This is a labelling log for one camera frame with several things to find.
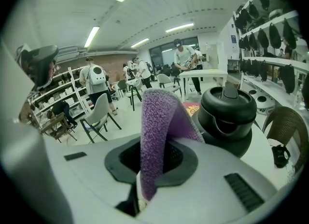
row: shorts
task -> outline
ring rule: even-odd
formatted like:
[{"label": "shorts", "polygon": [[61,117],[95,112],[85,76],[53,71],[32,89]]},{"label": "shorts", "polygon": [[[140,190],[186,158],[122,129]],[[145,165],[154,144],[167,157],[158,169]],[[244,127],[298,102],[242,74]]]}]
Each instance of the shorts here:
[{"label": "shorts", "polygon": [[90,94],[90,95],[89,95],[89,98],[91,99],[92,103],[93,103],[94,105],[96,105],[96,102],[97,102],[98,98],[99,98],[102,94],[106,94],[106,95],[107,95],[108,103],[112,103],[112,97],[111,97],[111,94],[110,94],[109,90],[105,90],[105,91],[98,92],[98,93],[95,93],[95,94]]}]

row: cap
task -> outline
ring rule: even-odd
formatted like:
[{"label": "cap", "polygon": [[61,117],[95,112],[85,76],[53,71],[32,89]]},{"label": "cap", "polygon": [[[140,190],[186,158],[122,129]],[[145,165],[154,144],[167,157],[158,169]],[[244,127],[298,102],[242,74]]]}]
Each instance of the cap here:
[{"label": "cap", "polygon": [[180,39],[175,39],[175,40],[174,40],[174,45],[175,45],[176,47],[179,47],[179,46],[182,45],[182,41],[181,41]]}]

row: purple cloth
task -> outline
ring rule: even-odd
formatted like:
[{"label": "purple cloth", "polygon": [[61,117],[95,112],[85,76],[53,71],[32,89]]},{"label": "purple cloth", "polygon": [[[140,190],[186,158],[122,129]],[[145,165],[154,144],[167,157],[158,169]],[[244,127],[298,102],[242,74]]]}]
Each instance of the purple cloth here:
[{"label": "purple cloth", "polygon": [[164,89],[144,92],[141,122],[140,182],[149,201],[155,194],[155,179],[163,174],[166,138],[204,140],[178,97]]}]

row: white backpack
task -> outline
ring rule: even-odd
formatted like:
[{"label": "white backpack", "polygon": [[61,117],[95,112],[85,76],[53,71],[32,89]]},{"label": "white backpack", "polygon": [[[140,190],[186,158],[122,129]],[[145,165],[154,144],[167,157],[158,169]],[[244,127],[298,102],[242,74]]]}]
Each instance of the white backpack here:
[{"label": "white backpack", "polygon": [[91,85],[99,85],[106,82],[103,69],[98,65],[92,65],[89,68],[89,77]]}]

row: white plastic chair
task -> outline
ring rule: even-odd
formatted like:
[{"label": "white plastic chair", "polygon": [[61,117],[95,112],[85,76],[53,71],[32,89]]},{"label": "white plastic chair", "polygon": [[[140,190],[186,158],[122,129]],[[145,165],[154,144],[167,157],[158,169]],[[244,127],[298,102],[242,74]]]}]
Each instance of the white plastic chair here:
[{"label": "white plastic chair", "polygon": [[[159,74],[157,75],[157,79],[158,79],[158,83],[160,88],[165,88],[166,90],[170,91],[170,92],[176,92],[177,90],[180,90],[180,95],[182,96],[182,90],[180,86],[175,86],[175,84],[173,84],[172,80],[165,74]],[[169,84],[172,83],[173,86],[168,86],[165,87],[165,84]]]},{"label": "white plastic chair", "polygon": [[81,119],[82,127],[84,128],[84,131],[86,132],[87,136],[90,138],[90,141],[92,143],[95,143],[95,142],[93,141],[93,139],[90,136],[91,130],[96,132],[103,140],[107,141],[107,139],[100,134],[100,130],[98,131],[98,129],[93,126],[94,123],[100,122],[100,124],[103,124],[105,131],[107,132],[107,128],[105,126],[105,123],[106,123],[107,118],[110,117],[111,120],[117,125],[117,127],[119,129],[121,129],[121,127],[117,124],[117,122],[110,115],[109,109],[110,109],[110,107],[108,105],[107,94],[102,94],[98,98],[93,111],[86,118]]},{"label": "white plastic chair", "polygon": [[142,82],[141,82],[141,78],[139,78],[133,85],[129,85],[127,84],[128,86],[131,86],[131,89],[129,92],[126,93],[126,96],[128,98],[130,98],[130,103],[131,103],[131,106],[133,106],[133,111],[135,111],[135,107],[134,107],[134,96],[137,95],[137,97],[139,98],[140,102],[141,102],[141,97],[140,97],[140,93],[138,92],[138,90],[141,90],[141,87],[142,87]]}]

